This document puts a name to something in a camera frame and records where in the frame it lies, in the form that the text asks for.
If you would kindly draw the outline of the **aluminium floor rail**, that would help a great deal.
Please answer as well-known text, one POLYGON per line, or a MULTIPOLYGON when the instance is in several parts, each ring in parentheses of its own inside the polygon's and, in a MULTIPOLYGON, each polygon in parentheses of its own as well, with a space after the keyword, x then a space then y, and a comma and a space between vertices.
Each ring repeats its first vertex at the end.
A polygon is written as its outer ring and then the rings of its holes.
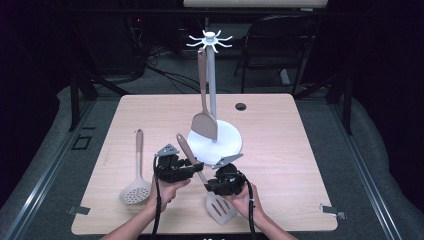
POLYGON ((68 128, 69 108, 60 106, 59 113, 35 157, 0 209, 0 240, 22 239, 64 164, 65 155, 70 151, 77 139, 77 133, 94 106, 94 101, 82 104, 80 120, 72 131, 68 128))
POLYGON ((403 240, 387 206, 378 190, 373 177, 364 161, 362 154, 352 135, 349 135, 342 123, 342 114, 337 106, 330 104, 329 109, 337 126, 342 132, 350 152, 353 156, 353 165, 356 168, 358 177, 370 201, 373 211, 381 225, 387 240, 403 240))

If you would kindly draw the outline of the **person's left hand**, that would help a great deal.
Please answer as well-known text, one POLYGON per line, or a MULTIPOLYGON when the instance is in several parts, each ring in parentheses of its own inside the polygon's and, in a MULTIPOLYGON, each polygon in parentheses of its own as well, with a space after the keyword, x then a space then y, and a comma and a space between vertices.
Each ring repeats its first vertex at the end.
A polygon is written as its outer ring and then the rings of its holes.
POLYGON ((152 179, 152 186, 150 191, 150 196, 145 206, 145 209, 151 214, 154 215, 156 210, 159 209, 160 212, 163 212, 167 205, 176 197, 177 190, 187 186, 191 182, 190 179, 167 183, 160 179, 152 179))

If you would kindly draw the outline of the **person's right hand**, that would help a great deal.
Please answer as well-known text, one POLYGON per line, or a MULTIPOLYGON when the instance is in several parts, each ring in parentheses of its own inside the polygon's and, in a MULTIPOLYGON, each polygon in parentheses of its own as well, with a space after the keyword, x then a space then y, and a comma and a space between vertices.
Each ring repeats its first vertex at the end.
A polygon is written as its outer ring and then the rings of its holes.
POLYGON ((253 220, 256 226, 262 224, 266 219, 266 214, 261 206, 257 188, 254 184, 245 184, 238 195, 225 196, 225 200, 234 205, 238 213, 245 219, 249 219, 250 203, 253 204, 253 220))

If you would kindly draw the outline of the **beige slotted spatula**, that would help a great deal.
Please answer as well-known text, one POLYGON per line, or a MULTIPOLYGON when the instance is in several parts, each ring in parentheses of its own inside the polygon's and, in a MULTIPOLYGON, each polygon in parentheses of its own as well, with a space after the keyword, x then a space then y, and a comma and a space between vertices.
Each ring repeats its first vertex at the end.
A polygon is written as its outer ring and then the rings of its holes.
MULTIPOLYGON (((177 134, 176 139, 190 163, 192 165, 198 164, 198 161, 196 160, 186 139, 181 134, 177 134)), ((208 213, 221 226, 229 223, 237 215, 237 210, 231 203, 210 191, 207 191, 206 193, 205 206, 208 213)))

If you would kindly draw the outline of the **beige solid spatula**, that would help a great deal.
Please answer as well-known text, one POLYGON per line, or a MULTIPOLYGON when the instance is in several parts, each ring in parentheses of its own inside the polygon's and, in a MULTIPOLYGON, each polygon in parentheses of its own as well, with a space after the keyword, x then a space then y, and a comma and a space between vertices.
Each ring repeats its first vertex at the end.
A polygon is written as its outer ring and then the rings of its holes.
POLYGON ((191 130, 197 134, 216 141, 218 138, 218 125, 212 114, 208 111, 206 101, 206 53, 203 48, 197 51, 197 64, 202 110, 192 119, 191 130))

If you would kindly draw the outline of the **black folding chair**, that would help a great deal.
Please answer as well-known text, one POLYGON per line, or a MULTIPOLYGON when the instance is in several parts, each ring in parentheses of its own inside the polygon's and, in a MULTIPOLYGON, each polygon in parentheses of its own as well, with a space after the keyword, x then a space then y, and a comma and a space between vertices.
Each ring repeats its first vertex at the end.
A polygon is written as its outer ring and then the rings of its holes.
POLYGON ((308 45, 319 21, 305 15, 270 15, 255 21, 241 46, 241 57, 234 74, 242 69, 241 92, 248 70, 295 69, 292 92, 295 92, 308 45))

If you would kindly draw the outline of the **beige perforated skimmer spoon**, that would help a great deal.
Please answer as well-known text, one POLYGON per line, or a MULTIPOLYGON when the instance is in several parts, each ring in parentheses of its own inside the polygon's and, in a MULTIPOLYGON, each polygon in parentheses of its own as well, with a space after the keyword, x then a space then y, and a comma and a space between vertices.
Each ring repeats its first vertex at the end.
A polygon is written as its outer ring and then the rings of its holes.
POLYGON ((124 188, 119 195, 122 203, 138 204, 150 196, 151 184, 142 177, 143 131, 136 131, 136 176, 135 180, 124 188))

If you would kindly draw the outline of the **white utensil hook stand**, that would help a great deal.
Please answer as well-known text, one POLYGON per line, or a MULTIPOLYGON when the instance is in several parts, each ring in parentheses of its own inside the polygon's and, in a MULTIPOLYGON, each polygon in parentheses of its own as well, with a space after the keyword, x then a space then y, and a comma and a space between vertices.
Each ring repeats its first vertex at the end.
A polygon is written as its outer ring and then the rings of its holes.
POLYGON ((225 44, 231 37, 220 38, 221 31, 203 31, 202 37, 193 37, 190 47, 203 48, 206 53, 206 101, 208 111, 212 114, 218 125, 218 138, 216 141, 205 138, 190 130, 188 144, 198 160, 208 165, 215 165, 221 158, 239 154, 242 148, 242 136, 239 130, 229 122, 217 118, 217 96, 215 82, 215 54, 216 46, 230 48, 225 44))

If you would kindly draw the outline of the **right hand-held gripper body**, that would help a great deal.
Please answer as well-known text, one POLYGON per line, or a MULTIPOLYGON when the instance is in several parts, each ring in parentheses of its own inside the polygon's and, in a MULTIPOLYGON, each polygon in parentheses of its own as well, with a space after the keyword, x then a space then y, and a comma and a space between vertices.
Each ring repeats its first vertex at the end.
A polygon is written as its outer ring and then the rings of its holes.
POLYGON ((245 180, 242 173, 233 164, 240 157, 242 157, 242 154, 223 157, 212 166, 216 170, 214 179, 220 182, 219 185, 215 186, 217 188, 216 195, 238 195, 242 191, 245 180))

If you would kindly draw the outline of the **black metal frame stand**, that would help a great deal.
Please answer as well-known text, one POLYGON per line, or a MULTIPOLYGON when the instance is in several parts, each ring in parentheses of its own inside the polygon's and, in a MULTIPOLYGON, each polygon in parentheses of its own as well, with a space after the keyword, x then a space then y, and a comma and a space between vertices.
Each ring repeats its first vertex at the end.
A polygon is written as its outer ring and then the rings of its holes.
POLYGON ((73 131, 80 122, 80 96, 89 101, 95 101, 99 94, 94 85, 100 84, 119 96, 128 95, 129 92, 109 82, 105 78, 96 75, 90 71, 77 70, 70 79, 70 97, 71 97, 71 125, 69 130, 73 131))
POLYGON ((311 87, 294 95, 296 100, 303 99, 320 88, 329 85, 330 89, 325 96, 325 101, 328 104, 337 104, 340 99, 343 99, 342 108, 342 126, 348 135, 352 134, 351 130, 351 106, 352 106, 352 86, 353 73, 345 71, 336 73, 324 81, 313 84, 311 87))

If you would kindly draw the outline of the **dark equipment with red light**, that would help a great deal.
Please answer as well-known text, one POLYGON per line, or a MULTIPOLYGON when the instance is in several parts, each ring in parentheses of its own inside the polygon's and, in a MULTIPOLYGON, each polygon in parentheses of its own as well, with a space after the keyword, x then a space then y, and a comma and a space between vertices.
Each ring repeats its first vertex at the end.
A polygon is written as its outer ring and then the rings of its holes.
POLYGON ((140 17, 129 17, 128 25, 133 41, 136 45, 140 45, 144 36, 143 20, 140 17))

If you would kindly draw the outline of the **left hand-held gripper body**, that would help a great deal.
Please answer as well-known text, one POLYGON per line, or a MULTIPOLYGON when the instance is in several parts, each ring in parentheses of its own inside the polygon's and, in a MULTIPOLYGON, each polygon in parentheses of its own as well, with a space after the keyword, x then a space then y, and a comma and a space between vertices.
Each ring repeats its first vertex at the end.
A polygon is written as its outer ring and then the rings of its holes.
POLYGON ((186 166, 178 153, 176 147, 167 144, 155 154, 154 173, 160 180, 175 183, 193 177, 192 169, 186 166))

